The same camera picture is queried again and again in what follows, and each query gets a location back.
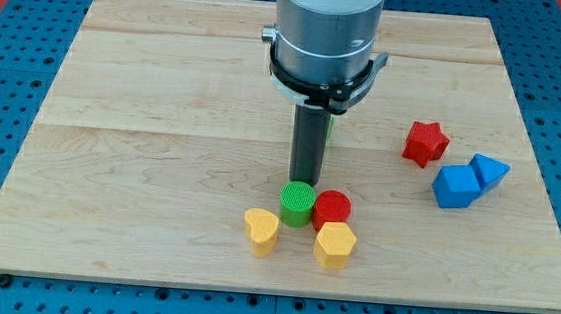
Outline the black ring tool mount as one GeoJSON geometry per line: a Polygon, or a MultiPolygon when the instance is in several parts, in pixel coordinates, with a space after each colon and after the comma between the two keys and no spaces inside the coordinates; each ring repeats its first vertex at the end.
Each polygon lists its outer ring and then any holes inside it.
{"type": "Polygon", "coordinates": [[[366,97],[378,72],[387,65],[389,54],[380,53],[357,76],[331,85],[309,83],[291,75],[279,64],[273,46],[269,57],[271,81],[281,95],[297,106],[341,116],[366,97]]]}

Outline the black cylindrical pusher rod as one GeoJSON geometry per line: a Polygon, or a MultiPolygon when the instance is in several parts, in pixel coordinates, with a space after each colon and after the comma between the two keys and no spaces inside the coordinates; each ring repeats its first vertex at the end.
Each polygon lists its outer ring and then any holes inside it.
{"type": "Polygon", "coordinates": [[[319,182],[331,115],[325,110],[295,107],[289,178],[315,186],[319,182]]]}

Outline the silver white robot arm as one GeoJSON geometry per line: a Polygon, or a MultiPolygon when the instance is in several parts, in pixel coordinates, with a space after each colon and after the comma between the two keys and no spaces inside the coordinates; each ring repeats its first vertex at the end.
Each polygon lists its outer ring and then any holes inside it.
{"type": "Polygon", "coordinates": [[[330,121],[369,93],[387,54],[372,54],[385,0],[277,0],[269,46],[276,89],[295,104],[289,178],[318,184],[330,121]]]}

